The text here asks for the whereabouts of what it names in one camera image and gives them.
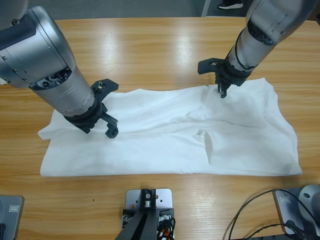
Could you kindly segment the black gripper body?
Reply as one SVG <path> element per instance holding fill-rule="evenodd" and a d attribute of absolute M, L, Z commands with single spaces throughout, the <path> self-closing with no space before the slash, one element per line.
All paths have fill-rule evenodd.
<path fill-rule="evenodd" d="M 217 72 L 215 73 L 215 83 L 222 82 L 229 83 L 230 85 L 240 86 L 251 75 L 251 71 L 238 70 L 228 59 L 221 59 L 216 63 Z"/>
<path fill-rule="evenodd" d="M 108 119 L 106 118 L 107 108 L 103 103 L 103 100 L 107 95 L 108 94 L 103 91 L 95 91 L 93 105 L 89 107 L 85 113 L 75 116 L 64 116 L 64 118 L 75 127 L 88 134 L 99 119 L 108 122 Z"/>

